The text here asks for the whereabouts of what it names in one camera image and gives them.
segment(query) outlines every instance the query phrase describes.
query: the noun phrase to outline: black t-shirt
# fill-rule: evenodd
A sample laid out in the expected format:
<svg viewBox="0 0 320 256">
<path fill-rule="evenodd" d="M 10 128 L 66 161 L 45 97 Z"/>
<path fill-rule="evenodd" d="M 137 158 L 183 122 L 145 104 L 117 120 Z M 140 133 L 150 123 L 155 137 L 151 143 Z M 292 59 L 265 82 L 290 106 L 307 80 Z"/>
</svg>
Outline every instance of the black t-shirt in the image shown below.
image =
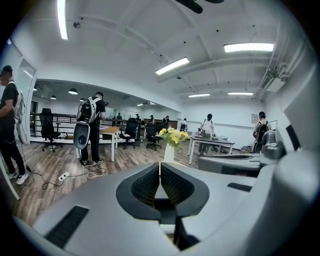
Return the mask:
<svg viewBox="0 0 320 256">
<path fill-rule="evenodd" d="M 90 128 L 98 128 L 100 125 L 100 113 L 106 112 L 106 107 L 105 107 L 105 103 L 103 100 L 98 100 L 95 103 L 95 106 L 96 106 L 96 110 L 95 110 L 96 118 L 92 123 L 89 124 Z"/>
<path fill-rule="evenodd" d="M 9 83 L 3 91 L 0 109 L 6 105 L 7 100 L 13 100 L 13 106 L 15 107 L 17 104 L 18 94 L 16 85 Z M 0 118 L 0 126 L 1 130 L 11 130 L 15 128 L 15 114 L 13 109 L 6 116 Z"/>
</svg>

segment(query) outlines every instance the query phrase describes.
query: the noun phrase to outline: black railing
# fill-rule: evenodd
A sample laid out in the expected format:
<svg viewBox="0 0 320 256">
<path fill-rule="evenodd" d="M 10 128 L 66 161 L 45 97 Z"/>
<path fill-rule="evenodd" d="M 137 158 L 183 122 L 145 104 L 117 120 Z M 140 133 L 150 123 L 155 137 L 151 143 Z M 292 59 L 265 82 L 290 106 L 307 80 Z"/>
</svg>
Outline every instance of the black railing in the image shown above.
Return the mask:
<svg viewBox="0 0 320 256">
<path fill-rule="evenodd" d="M 41 135 L 41 121 L 38 117 L 39 113 L 30 113 L 30 116 L 35 117 L 32 120 L 32 123 L 30 122 L 30 136 L 31 137 L 42 137 Z M 60 132 L 61 135 L 65 134 L 65 136 L 73 135 L 74 129 L 77 123 L 76 115 L 73 114 L 58 114 L 58 113 L 52 113 L 53 115 L 53 128 L 55 131 Z M 106 118 L 102 121 L 103 126 L 117 126 L 119 127 L 120 133 L 125 133 L 126 127 L 127 127 L 128 120 L 122 120 L 122 119 L 112 119 L 112 118 Z M 140 138 L 141 135 L 141 121 L 137 122 L 137 132 L 136 137 Z"/>
</svg>

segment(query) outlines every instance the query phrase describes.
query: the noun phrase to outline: power strip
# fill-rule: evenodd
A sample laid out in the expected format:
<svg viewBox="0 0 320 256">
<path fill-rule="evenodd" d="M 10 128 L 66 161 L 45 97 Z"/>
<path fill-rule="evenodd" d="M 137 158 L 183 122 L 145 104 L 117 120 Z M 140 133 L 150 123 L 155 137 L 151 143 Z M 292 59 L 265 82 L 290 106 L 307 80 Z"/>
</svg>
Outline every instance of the power strip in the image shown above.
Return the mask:
<svg viewBox="0 0 320 256">
<path fill-rule="evenodd" d="M 59 181 L 64 181 L 67 177 L 70 176 L 70 173 L 69 172 L 65 172 L 64 174 L 62 174 L 60 177 L 59 177 Z"/>
</svg>

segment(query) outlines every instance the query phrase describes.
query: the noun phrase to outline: black office chair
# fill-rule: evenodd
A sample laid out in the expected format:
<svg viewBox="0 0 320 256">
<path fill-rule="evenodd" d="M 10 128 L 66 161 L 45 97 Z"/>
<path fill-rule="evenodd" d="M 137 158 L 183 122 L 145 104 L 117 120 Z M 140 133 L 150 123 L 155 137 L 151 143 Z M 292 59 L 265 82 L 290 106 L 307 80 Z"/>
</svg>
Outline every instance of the black office chair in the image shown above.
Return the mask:
<svg viewBox="0 0 320 256">
<path fill-rule="evenodd" d="M 60 136 L 60 132 L 57 132 L 54 130 L 54 117 L 51 114 L 51 109 L 50 108 L 43 108 L 42 113 L 39 115 L 40 121 L 41 121 L 41 135 L 42 138 L 47 140 L 47 138 L 50 140 L 50 143 L 46 143 L 44 147 L 42 147 L 42 151 L 45 151 L 46 147 L 51 146 L 52 151 L 55 152 L 56 150 L 54 149 L 53 145 L 55 146 L 61 146 L 61 144 L 58 144 L 54 142 L 54 138 L 57 138 Z"/>
<path fill-rule="evenodd" d="M 154 147 L 154 150 L 157 150 L 157 147 L 160 147 L 160 149 L 162 148 L 162 146 L 156 144 L 156 142 L 162 140 L 162 137 L 156 136 L 157 133 L 157 126 L 156 125 L 152 125 L 151 123 L 145 126 L 146 129 L 146 138 L 148 139 L 148 142 L 151 143 L 147 143 L 146 144 L 146 148 L 148 148 L 149 146 Z"/>
<path fill-rule="evenodd" d="M 132 142 L 130 140 L 134 140 L 136 138 L 136 132 L 137 132 L 137 126 L 138 123 L 136 121 L 127 121 L 126 122 L 126 128 L 125 128 L 125 134 L 129 136 L 124 136 L 124 134 L 120 134 L 119 137 L 121 139 L 125 139 L 125 143 L 123 144 L 123 149 L 126 149 L 126 146 L 132 145 L 133 148 L 136 148 L 136 141 Z"/>
</svg>

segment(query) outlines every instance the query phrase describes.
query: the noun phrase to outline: white vase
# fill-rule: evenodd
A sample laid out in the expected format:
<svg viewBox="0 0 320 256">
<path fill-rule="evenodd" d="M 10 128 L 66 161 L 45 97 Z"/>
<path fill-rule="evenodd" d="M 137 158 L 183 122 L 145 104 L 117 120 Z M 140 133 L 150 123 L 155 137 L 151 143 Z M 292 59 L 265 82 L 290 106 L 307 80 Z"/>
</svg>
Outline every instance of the white vase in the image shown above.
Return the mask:
<svg viewBox="0 0 320 256">
<path fill-rule="evenodd" d="M 164 152 L 164 161 L 167 163 L 173 163 L 175 159 L 175 148 L 173 146 L 170 146 L 168 143 L 165 147 Z"/>
</svg>

